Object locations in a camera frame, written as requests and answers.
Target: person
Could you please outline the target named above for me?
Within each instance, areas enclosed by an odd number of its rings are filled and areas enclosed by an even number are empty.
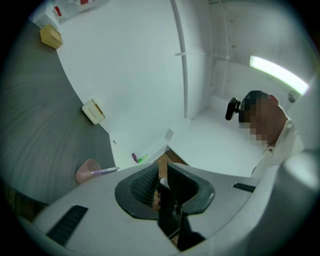
[[[304,149],[295,126],[271,94],[250,91],[240,105],[238,121],[241,128],[248,128],[256,140],[266,145],[265,156],[251,177],[261,178],[267,168],[280,165]]]

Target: wall-mounted box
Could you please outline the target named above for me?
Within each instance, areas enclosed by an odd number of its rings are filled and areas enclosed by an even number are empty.
[[[106,118],[94,98],[84,104],[81,109],[94,125],[99,124]]]
[[[47,24],[51,24],[57,31],[59,31],[60,23],[58,21],[58,15],[55,14],[54,1],[44,0],[29,16],[34,24],[39,28],[43,28]]]

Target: cardboard box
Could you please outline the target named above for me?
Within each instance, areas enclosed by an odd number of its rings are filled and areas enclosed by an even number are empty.
[[[50,24],[40,29],[41,42],[54,49],[59,48],[63,42],[60,33]]]

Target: fluorescent light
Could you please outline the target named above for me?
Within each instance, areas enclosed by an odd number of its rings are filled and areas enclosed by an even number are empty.
[[[257,70],[261,70],[275,78],[278,78],[282,82],[286,83],[288,86],[292,87],[301,95],[304,95],[306,91],[309,89],[309,85],[307,85],[302,79],[297,77],[294,73],[291,73],[282,66],[274,64],[263,58],[251,56],[250,67],[255,68]]]

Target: white shirt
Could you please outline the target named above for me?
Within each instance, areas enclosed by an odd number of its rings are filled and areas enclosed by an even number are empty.
[[[271,166],[280,165],[288,157],[304,149],[298,131],[288,119],[274,147],[265,149],[264,158],[255,167],[251,177],[261,178],[264,171]]]

